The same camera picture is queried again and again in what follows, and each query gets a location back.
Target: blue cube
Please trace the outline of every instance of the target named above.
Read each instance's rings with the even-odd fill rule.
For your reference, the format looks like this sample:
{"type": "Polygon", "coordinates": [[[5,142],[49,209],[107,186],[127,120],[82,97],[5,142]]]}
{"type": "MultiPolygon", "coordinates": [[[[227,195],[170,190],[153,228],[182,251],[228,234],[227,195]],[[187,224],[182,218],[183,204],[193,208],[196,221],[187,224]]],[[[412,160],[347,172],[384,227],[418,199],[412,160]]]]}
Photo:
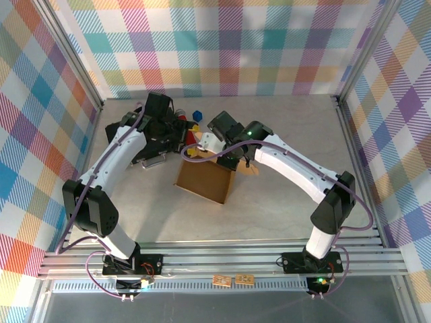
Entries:
{"type": "Polygon", "coordinates": [[[194,111],[193,120],[196,122],[200,122],[202,120],[202,112],[200,112],[199,110],[194,111]]]}

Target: small wooden block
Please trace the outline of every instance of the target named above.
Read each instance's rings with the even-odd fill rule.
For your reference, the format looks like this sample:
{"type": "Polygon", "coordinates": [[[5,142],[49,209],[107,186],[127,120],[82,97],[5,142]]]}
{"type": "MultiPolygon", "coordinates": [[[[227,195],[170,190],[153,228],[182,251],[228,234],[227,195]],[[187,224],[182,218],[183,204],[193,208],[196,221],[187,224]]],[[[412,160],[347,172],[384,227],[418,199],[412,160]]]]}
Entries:
{"type": "Polygon", "coordinates": [[[236,274],[235,283],[240,285],[252,285],[255,284],[255,277],[253,275],[236,274]]]}
{"type": "Polygon", "coordinates": [[[232,287],[232,277],[221,276],[221,275],[214,275],[213,276],[213,285],[224,286],[224,287],[232,287]]]}

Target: colorful plaid backdrop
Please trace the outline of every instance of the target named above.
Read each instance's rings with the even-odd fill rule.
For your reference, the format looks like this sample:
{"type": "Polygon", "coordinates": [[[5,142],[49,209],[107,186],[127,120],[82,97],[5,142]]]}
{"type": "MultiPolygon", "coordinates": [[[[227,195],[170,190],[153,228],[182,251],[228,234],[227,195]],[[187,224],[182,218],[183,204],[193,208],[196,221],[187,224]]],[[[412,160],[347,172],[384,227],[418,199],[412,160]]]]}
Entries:
{"type": "Polygon", "coordinates": [[[26,315],[95,115],[31,0],[0,0],[0,322],[26,315]]]}
{"type": "Polygon", "coordinates": [[[348,104],[378,216],[431,321],[431,0],[404,0],[348,104]]]}
{"type": "Polygon", "coordinates": [[[51,0],[108,98],[333,94],[379,2],[51,0]]]}

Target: cardboard box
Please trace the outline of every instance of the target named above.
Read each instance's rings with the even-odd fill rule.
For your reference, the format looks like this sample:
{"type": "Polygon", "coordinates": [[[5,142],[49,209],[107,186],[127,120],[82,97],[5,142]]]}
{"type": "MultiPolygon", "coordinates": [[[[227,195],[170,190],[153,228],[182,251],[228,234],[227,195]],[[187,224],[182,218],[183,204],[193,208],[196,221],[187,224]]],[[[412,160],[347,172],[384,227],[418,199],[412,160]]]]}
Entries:
{"type": "MultiPolygon", "coordinates": [[[[197,149],[194,158],[204,158],[212,155],[213,153],[197,149]]],[[[226,203],[232,189],[236,172],[244,175],[257,175],[259,173],[259,170],[254,165],[247,168],[243,160],[238,164],[236,172],[216,162],[217,158],[203,163],[191,163],[183,160],[175,185],[223,205],[226,203]]]]}

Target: white table surface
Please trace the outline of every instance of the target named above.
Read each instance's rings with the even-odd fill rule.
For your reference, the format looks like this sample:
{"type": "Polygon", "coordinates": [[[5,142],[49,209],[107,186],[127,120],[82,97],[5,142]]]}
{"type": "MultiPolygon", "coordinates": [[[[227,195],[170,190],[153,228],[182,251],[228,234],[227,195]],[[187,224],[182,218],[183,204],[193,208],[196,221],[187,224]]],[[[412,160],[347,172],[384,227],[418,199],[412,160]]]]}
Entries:
{"type": "MultiPolygon", "coordinates": [[[[135,100],[109,100],[100,116],[90,163],[108,145],[104,127],[134,110],[135,100]]],[[[259,120],[288,145],[338,173],[353,166],[332,101],[326,95],[231,98],[177,98],[187,117],[203,113],[202,131],[219,112],[228,111],[246,126],[259,120]]],[[[225,205],[218,205],[174,186],[181,163],[176,154],[144,170],[128,167],[111,196],[119,223],[138,242],[308,238],[316,204],[276,171],[256,164],[258,176],[237,174],[225,205]]],[[[365,211],[357,205],[346,225],[363,226],[365,211]]],[[[85,233],[74,227],[71,240],[85,233]]]]}

